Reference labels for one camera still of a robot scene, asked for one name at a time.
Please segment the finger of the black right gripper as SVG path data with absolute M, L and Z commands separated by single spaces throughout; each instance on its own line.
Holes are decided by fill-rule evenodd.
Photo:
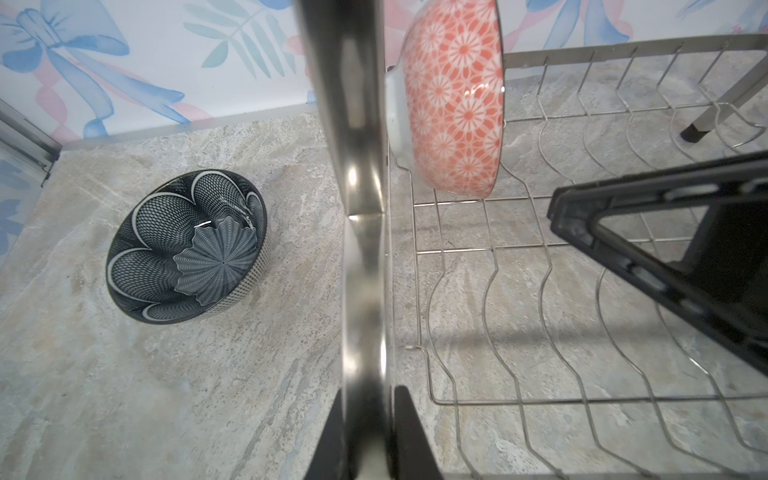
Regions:
M 653 253 L 607 223 L 688 213 L 680 247 Z M 560 239 L 761 374 L 767 372 L 767 153 L 742 154 L 556 189 Z

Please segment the red floral pattern bowl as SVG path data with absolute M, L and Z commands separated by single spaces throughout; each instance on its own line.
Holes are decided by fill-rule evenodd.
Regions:
M 487 198 L 498 175 L 504 129 L 496 2 L 427 2 L 385 81 L 394 158 L 436 190 Z

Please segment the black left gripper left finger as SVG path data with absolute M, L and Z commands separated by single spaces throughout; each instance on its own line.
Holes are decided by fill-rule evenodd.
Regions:
M 342 392 L 338 390 L 304 479 L 345 480 L 347 478 L 348 458 L 342 413 Z

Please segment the steel wire dish rack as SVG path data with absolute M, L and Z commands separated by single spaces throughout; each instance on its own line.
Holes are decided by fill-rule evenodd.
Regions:
M 444 479 L 763 479 L 767 372 L 557 237 L 560 187 L 767 153 L 767 6 L 752 28 L 687 25 L 726 2 L 649 2 L 630 41 L 604 1 L 497 4 L 498 175 L 485 199 L 398 162 L 386 120 L 384 7 L 300 1 L 344 209 L 347 479 L 396 479 L 406 386 Z M 653 253 L 674 212 L 608 219 Z

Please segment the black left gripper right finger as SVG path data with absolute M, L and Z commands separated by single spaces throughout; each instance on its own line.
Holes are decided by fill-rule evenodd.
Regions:
M 406 386 L 394 390 L 395 478 L 443 480 L 412 396 Z

